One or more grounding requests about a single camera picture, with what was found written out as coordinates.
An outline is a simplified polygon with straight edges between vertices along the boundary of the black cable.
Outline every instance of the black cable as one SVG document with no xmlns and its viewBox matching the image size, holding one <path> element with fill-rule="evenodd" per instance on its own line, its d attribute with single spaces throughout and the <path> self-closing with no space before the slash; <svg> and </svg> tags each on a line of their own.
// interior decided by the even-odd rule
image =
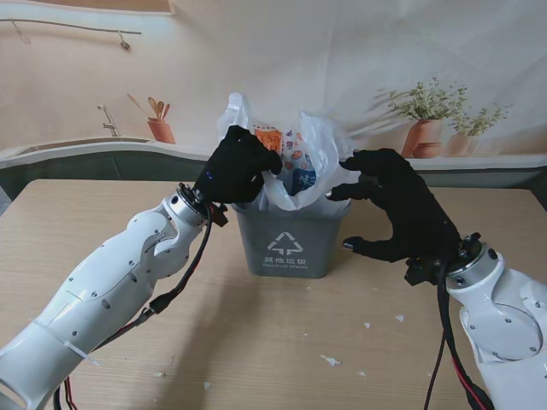
<svg viewBox="0 0 547 410">
<path fill-rule="evenodd" d="M 437 299 L 438 310 L 441 317 L 441 324 L 443 326 L 446 344 L 449 348 L 450 354 L 452 355 L 452 360 L 454 361 L 456 371 L 459 372 L 458 376 L 462 377 L 462 380 L 460 380 L 460 382 L 466 390 L 469 406 L 471 406 L 473 410 L 494 410 L 494 405 L 492 404 L 486 392 L 484 392 L 479 386 L 474 384 L 471 378 L 465 372 L 462 361 L 460 360 L 460 356 L 457 353 L 456 341 L 454 339 L 452 324 L 450 322 L 450 295 L 446 290 L 447 276 L 448 272 L 446 269 L 446 264 L 444 263 L 441 266 L 440 274 L 438 275 Z"/>
<path fill-rule="evenodd" d="M 61 386 L 57 387 L 53 394 L 53 410 L 62 410 L 61 407 Z"/>
<path fill-rule="evenodd" d="M 441 337 L 441 345 L 438 348 L 438 354 L 437 354 L 437 362 L 435 363 L 435 368 L 433 369 L 433 373 L 431 375 L 431 381 L 429 382 L 429 388 L 427 389 L 427 396 L 426 396 L 426 402 L 424 403 L 424 410 L 427 410 L 429 408 L 429 401 L 431 400 L 431 394 L 433 393 L 433 386 L 435 385 L 435 379 L 437 378 L 437 372 L 438 368 L 441 364 L 441 360 L 443 359 L 443 352 L 444 352 L 444 343 L 446 342 L 446 337 Z"/>
<path fill-rule="evenodd" d="M 203 240 L 201 242 L 201 245 L 199 246 L 199 249 L 197 250 L 196 256 L 194 256 L 194 259 L 192 260 L 190 266 L 188 269 L 186 269 L 185 274 L 183 275 L 182 279 L 177 283 L 177 285 L 172 288 L 169 292 L 164 293 L 162 295 L 159 295 L 156 299 L 154 299 L 152 302 L 150 302 L 148 308 L 144 308 L 141 311 L 141 314 L 133 321 L 128 323 L 127 325 L 123 326 L 121 329 L 119 329 L 114 335 L 107 338 L 104 342 L 99 344 L 95 350 L 98 350 L 107 344 L 113 342 L 118 337 L 121 337 L 128 333 L 131 329 L 134 329 L 135 327 L 142 325 L 146 320 L 150 319 L 155 314 L 160 314 L 169 306 L 169 303 L 173 301 L 175 297 L 180 295 L 180 292 L 184 290 L 186 285 L 188 284 L 188 280 L 190 280 L 191 275 L 196 271 L 197 265 L 199 264 L 199 261 L 202 259 L 203 251 L 205 250 L 205 246 L 207 246 L 207 242 L 209 241 L 209 236 L 211 234 L 211 229 L 213 225 L 213 215 L 211 213 L 211 209 L 209 206 L 205 206 L 205 209 L 207 210 L 207 228 L 205 230 L 205 235 L 203 235 Z"/>
</svg>

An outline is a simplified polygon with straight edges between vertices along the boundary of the white plastic bag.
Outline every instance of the white plastic bag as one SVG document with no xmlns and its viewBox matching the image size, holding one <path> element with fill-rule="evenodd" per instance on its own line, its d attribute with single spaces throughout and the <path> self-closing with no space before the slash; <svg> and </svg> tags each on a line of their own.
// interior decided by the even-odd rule
<svg viewBox="0 0 547 410">
<path fill-rule="evenodd" d="M 233 93 L 230 94 L 226 112 L 217 122 L 220 139 L 226 136 L 228 127 L 233 125 L 242 126 L 257 136 L 261 133 L 274 133 L 276 139 L 269 148 L 277 149 L 284 161 L 284 170 L 278 178 L 271 172 L 262 173 L 264 189 L 254 202 L 255 208 L 261 211 L 272 211 L 275 207 L 285 211 L 306 208 L 314 214 L 322 215 L 336 214 L 345 208 L 347 201 L 332 202 L 324 197 L 333 186 L 355 183 L 358 178 L 357 173 L 346 171 L 338 164 L 352 155 L 353 146 L 344 131 L 331 120 L 301 112 L 298 126 L 282 132 L 253 119 L 243 96 Z M 279 135 L 282 136 L 280 143 L 277 142 Z M 294 135 L 298 135 L 298 155 L 292 155 L 289 160 L 288 153 L 294 152 Z M 295 169 L 292 169 L 294 161 L 299 161 L 304 156 L 311 163 L 310 170 L 315 171 L 315 183 L 307 189 L 298 188 L 296 195 L 291 196 L 286 188 L 291 187 L 291 184 L 287 181 L 292 180 L 292 174 L 295 172 Z"/>
</svg>

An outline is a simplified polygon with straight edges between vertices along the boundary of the wooden spoon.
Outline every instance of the wooden spoon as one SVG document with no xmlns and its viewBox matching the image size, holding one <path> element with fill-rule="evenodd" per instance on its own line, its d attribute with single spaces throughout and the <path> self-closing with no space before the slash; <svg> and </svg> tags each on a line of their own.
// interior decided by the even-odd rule
<svg viewBox="0 0 547 410">
<path fill-rule="evenodd" d="M 165 118 L 165 116 L 168 114 L 170 108 L 171 108 L 171 104 L 168 103 L 168 105 L 166 105 L 165 109 L 163 110 L 163 117 L 162 118 Z"/>
<path fill-rule="evenodd" d="M 133 98 L 133 96 L 129 93 L 127 93 L 127 96 L 132 101 L 132 103 L 135 104 L 138 107 L 138 109 L 140 109 L 143 112 L 143 114 L 148 117 L 148 115 L 146 114 L 146 111 L 144 111 L 144 109 L 140 106 L 140 104 L 137 102 L 137 100 L 135 98 Z"/>
<path fill-rule="evenodd" d="M 165 107 L 165 104 L 163 103 L 163 101 L 159 101 L 158 104 L 157 104 L 157 110 L 156 110 L 158 120 L 160 120 L 162 118 L 163 107 Z"/>
<path fill-rule="evenodd" d="M 150 106 L 152 107 L 152 109 L 154 110 L 154 112 L 156 113 L 157 115 L 157 103 L 156 103 L 156 100 L 152 97 L 148 97 L 148 104 L 150 104 Z"/>
</svg>

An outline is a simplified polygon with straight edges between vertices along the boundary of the paper scrap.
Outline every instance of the paper scrap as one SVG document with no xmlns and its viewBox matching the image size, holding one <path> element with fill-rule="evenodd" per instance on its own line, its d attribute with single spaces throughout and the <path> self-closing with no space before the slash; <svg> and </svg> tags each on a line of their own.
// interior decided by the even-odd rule
<svg viewBox="0 0 547 410">
<path fill-rule="evenodd" d="M 342 361 L 341 360 L 336 360 L 334 359 L 333 357 L 326 357 L 325 355 L 321 355 L 321 358 L 325 359 L 326 361 L 328 361 L 329 365 L 331 365 L 332 367 L 335 367 L 336 365 L 341 365 L 342 364 Z"/>
</svg>

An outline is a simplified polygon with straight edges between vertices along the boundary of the plastic bag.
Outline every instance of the plastic bag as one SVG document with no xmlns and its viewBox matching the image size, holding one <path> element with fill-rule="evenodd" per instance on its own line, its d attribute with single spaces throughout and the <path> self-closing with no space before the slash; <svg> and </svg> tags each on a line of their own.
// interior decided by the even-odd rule
<svg viewBox="0 0 547 410">
<path fill-rule="evenodd" d="M 233 125 L 250 130 L 267 148 L 275 149 L 284 162 L 277 177 L 271 172 L 262 173 L 264 189 L 247 208 L 302 209 L 332 215 L 347 206 L 348 201 L 332 202 L 324 196 L 333 186 L 355 183 L 358 178 L 358 173 L 351 173 L 338 164 L 352 155 L 353 145 L 332 121 L 301 112 L 299 124 L 282 132 L 252 118 L 243 96 L 233 93 L 226 112 L 217 122 L 220 139 Z"/>
</svg>

